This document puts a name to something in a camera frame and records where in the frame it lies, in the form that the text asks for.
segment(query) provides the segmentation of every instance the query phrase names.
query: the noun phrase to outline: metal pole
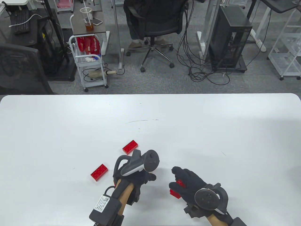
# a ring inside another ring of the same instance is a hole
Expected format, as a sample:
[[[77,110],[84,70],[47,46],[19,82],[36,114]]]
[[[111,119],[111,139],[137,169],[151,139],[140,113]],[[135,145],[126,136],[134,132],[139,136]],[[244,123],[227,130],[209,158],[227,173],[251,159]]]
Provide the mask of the metal pole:
[[[250,9],[249,9],[248,14],[247,14],[248,20],[249,20],[250,17],[251,17],[251,14],[252,14],[253,9],[254,9],[254,7],[255,7],[256,1],[257,1],[257,0],[252,0],[252,4],[251,4]]]
[[[120,47],[120,38],[119,38],[119,30],[118,30],[118,22],[117,22],[117,13],[116,13],[115,0],[113,0],[113,4],[112,5],[113,5],[113,9],[114,9],[114,20],[115,20],[117,40],[118,40],[118,42],[117,42],[117,48],[118,48],[118,50],[117,51],[118,51],[118,54],[119,54],[119,63],[120,63],[122,61],[122,56],[121,56],[121,47]]]
[[[50,8],[50,5],[49,5],[48,0],[44,0],[44,3],[45,3],[45,6],[46,6],[46,10],[47,10],[47,12],[48,12],[49,19],[50,19],[50,21],[51,21],[51,23],[52,23],[52,25],[53,25],[53,28],[54,28],[55,33],[56,33],[56,35],[57,35],[58,41],[59,41],[59,43],[60,43],[60,45],[61,45],[61,48],[62,48],[62,51],[63,51],[63,53],[64,53],[64,57],[66,58],[67,63],[69,63],[70,60],[69,60],[67,51],[66,51],[66,49],[65,49],[65,46],[64,46],[62,37],[61,37],[61,35],[60,35],[60,32],[59,32],[59,30],[58,30],[58,28],[57,28],[56,20],[55,20],[54,17],[53,17],[53,14],[52,14],[52,11],[51,11],[51,8]]]

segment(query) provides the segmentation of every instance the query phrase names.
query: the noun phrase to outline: white cable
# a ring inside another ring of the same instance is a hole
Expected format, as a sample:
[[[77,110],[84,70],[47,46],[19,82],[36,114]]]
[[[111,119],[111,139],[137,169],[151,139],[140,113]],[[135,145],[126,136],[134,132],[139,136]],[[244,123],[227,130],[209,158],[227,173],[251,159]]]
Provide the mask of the white cable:
[[[28,20],[26,20],[26,21],[23,22],[23,23],[9,25],[8,27],[19,26],[19,25],[25,24],[25,23],[27,23],[28,21],[30,21],[30,19],[31,19],[34,15],[32,15]]]

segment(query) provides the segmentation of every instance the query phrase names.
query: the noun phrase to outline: shoe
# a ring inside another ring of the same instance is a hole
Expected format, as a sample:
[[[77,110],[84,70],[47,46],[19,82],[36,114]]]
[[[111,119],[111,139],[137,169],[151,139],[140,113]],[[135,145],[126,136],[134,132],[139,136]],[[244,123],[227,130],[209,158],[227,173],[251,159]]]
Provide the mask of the shoe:
[[[139,43],[132,42],[129,45],[128,49],[137,48],[137,47],[141,47],[141,46],[142,46],[142,44],[140,42]]]

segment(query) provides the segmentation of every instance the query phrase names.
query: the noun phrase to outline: chair backrest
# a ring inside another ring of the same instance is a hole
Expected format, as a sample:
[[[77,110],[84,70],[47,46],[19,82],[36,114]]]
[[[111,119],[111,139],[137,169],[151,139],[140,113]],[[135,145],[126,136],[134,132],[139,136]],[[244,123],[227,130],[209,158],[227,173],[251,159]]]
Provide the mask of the chair backrest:
[[[154,0],[146,15],[145,36],[160,36],[182,31],[185,4],[188,0]]]
[[[0,43],[0,95],[53,94],[37,49]]]

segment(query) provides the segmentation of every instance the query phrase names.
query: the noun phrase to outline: gray carpet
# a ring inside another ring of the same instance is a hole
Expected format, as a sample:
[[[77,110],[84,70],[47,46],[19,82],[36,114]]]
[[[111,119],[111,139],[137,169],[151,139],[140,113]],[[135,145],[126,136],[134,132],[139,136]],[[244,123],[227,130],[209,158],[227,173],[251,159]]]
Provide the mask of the gray carpet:
[[[244,12],[247,14],[251,1],[249,1]],[[107,54],[103,56],[105,63],[112,70],[118,68],[118,54],[116,51],[116,32],[114,27],[113,10],[109,0],[102,0],[102,6],[105,15],[105,24],[108,30],[112,32]],[[208,1],[205,3],[195,2],[193,17],[188,28],[188,42],[195,54],[199,51],[196,40],[196,31],[202,30],[204,17]],[[75,2],[75,10],[79,10],[81,4]],[[256,13],[253,25],[258,27],[259,22],[265,12],[266,6],[261,3]],[[169,62],[163,59],[158,53],[152,52],[145,64],[146,72],[140,72],[141,60],[146,52],[132,53],[130,57],[124,56],[125,73],[124,75],[114,75],[108,77],[109,88],[92,87],[89,92],[85,93],[80,84],[80,78],[76,74],[74,82],[49,82],[52,90],[58,94],[156,94],[156,93],[295,93],[301,97],[301,81],[294,77],[286,77],[283,81],[279,80],[279,74],[270,61],[266,60],[272,45],[276,41],[284,23],[287,21],[291,12],[277,14],[272,12],[271,22],[269,25],[265,46],[266,53],[260,53],[257,58],[248,66],[244,74],[232,73],[230,83],[225,86],[215,85],[208,80],[196,83],[188,76],[188,69],[177,60],[176,51],[165,53],[173,60],[175,67],[169,68]],[[58,18],[63,28],[70,28],[70,13],[60,13]],[[126,24],[126,17],[122,7],[117,7],[117,17],[119,23],[119,34],[121,46],[125,49],[130,44],[131,39],[129,29]],[[293,18],[298,21],[300,13],[296,13]],[[177,48],[182,34],[170,34],[166,39],[173,42]],[[258,53],[259,49],[255,43],[246,44],[243,50],[243,57],[249,63]],[[227,78],[221,74],[211,75],[210,79],[215,83],[225,83]]]

